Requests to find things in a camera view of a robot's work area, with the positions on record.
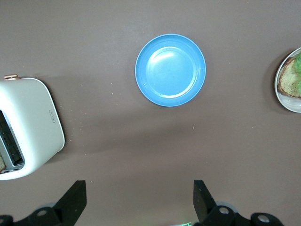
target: gray table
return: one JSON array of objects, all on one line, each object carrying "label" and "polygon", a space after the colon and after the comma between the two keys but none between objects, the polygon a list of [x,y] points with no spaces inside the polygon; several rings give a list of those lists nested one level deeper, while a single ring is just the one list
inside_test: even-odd
[{"label": "gray table", "polygon": [[[193,180],[244,216],[301,224],[301,120],[273,89],[301,46],[301,1],[1,0],[1,76],[49,87],[66,136],[36,172],[0,182],[1,214],[21,219],[78,179],[76,225],[197,221]],[[164,33],[194,40],[206,81],[187,104],[153,104],[135,81],[141,48]]]}]

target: bread crust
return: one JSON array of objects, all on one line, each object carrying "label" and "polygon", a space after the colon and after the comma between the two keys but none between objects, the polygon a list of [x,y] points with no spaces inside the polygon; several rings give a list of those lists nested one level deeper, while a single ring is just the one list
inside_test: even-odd
[{"label": "bread crust", "polygon": [[282,68],[281,68],[281,70],[280,70],[280,77],[279,77],[279,80],[278,80],[278,83],[277,83],[277,89],[278,89],[279,92],[281,92],[281,93],[284,94],[284,95],[287,95],[287,96],[290,96],[290,97],[301,98],[301,94],[300,94],[300,96],[294,96],[294,95],[292,95],[292,94],[289,94],[289,93],[285,92],[285,91],[282,89],[282,87],[281,87],[282,79],[283,79],[283,77],[284,77],[286,68],[287,68],[288,66],[290,66],[290,64],[293,64],[293,62],[295,61],[295,59],[296,59],[295,57],[289,57],[289,58],[287,59],[287,61],[283,64],[283,66],[282,66]]}]

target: white toaster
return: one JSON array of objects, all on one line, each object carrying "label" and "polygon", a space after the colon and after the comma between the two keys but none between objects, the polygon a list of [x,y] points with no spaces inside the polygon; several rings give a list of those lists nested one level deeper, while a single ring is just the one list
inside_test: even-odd
[{"label": "white toaster", "polygon": [[47,87],[16,74],[0,81],[0,180],[34,172],[59,152],[63,129]]}]

